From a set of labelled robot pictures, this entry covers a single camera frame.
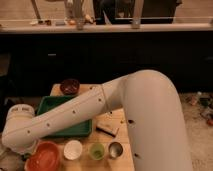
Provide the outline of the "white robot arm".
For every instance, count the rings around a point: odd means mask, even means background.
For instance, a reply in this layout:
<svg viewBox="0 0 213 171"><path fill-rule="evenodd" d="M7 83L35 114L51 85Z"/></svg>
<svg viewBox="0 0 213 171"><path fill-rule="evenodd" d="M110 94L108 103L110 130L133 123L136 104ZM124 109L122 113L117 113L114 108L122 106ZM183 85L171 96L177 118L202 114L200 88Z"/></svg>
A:
<svg viewBox="0 0 213 171"><path fill-rule="evenodd" d="M99 84L40 116L29 105L15 105L8 111L2 144L19 154L31 152L40 138L119 108L135 171L193 171L179 95L155 70Z"/></svg>

